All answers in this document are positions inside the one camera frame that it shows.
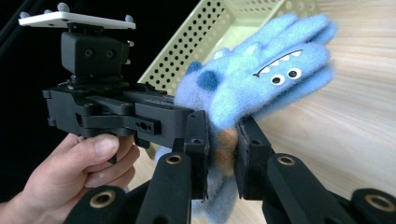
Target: hand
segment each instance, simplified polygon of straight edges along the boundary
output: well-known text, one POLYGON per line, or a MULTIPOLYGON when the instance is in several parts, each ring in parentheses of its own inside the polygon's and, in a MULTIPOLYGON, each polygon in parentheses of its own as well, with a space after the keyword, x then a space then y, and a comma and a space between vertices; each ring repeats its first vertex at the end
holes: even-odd
POLYGON ((0 223, 63 223, 90 188, 126 188, 139 153, 132 136, 67 135, 33 171, 24 190, 0 206, 0 223), (107 162, 116 152, 117 163, 107 162))

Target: wooden surface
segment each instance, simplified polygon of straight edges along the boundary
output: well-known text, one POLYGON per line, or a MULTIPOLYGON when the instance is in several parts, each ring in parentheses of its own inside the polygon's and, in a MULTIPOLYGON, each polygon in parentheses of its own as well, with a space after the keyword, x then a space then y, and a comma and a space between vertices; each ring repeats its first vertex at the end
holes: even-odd
MULTIPOLYGON (((330 43, 334 81, 259 120, 276 152, 300 158, 329 190, 396 196, 396 1, 319 0, 339 25, 330 43)), ((130 187, 150 179, 144 152, 130 187)), ((193 223, 205 223, 194 218, 193 223)), ((229 223, 265 223, 261 203, 240 201, 229 223)))

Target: felt tooth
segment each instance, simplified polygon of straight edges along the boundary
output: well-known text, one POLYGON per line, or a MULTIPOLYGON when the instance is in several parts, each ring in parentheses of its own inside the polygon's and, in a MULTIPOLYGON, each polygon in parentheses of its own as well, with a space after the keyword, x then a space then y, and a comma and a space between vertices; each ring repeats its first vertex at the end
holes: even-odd
POLYGON ((301 51, 299 50, 299 51, 293 52, 291 55, 298 57, 298 56, 300 56, 300 54, 301 54, 301 51))
POLYGON ((287 62, 290 59, 290 55, 286 55, 285 57, 281 58, 280 60, 287 62))
POLYGON ((251 54, 251 53, 254 52, 255 49, 256 49, 256 46, 250 46, 250 47, 247 49, 247 53, 248 53, 248 54, 251 54))
POLYGON ((213 55, 213 59, 219 59, 224 55, 223 52, 216 52, 215 55, 213 55))
POLYGON ((274 61, 270 66, 279 66, 279 60, 274 61))
POLYGON ((262 69, 260 71, 260 73, 269 73, 270 72, 270 68, 269 67, 265 67, 264 69, 262 69))

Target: gold screw hole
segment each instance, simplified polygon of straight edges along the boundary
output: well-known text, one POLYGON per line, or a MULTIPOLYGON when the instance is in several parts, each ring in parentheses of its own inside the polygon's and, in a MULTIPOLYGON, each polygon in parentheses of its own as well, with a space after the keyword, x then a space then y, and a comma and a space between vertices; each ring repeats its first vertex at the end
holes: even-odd
POLYGON ((277 161, 279 161, 281 164, 284 165, 294 165, 296 163, 296 161, 293 158, 290 158, 288 156, 278 157, 277 161))
POLYGON ((168 162, 169 164, 172 164, 172 165, 180 164, 182 161, 183 161, 183 159, 178 155, 168 156, 166 158, 166 162, 168 162))
POLYGON ((376 194, 367 194, 364 199, 367 201, 368 204, 376 209, 390 213, 396 211, 396 205, 382 196, 376 194))
POLYGON ((90 206, 93 208, 103 208, 111 204, 116 199, 114 190, 105 190, 95 194, 90 200, 90 206))

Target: blue felt glove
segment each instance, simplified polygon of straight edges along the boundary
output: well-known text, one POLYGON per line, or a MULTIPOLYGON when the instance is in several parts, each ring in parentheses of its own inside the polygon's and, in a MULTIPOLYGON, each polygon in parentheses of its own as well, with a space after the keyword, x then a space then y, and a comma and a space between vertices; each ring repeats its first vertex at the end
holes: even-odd
MULTIPOLYGON (((268 21, 234 49, 221 49, 206 64, 194 62, 177 87, 175 104, 205 110, 210 121, 208 199, 192 212, 209 223, 229 218, 237 187, 233 176, 236 123, 261 118, 326 86, 333 76, 325 45, 336 24, 322 14, 287 14, 268 21)), ((161 147, 157 158, 169 148, 161 147)))

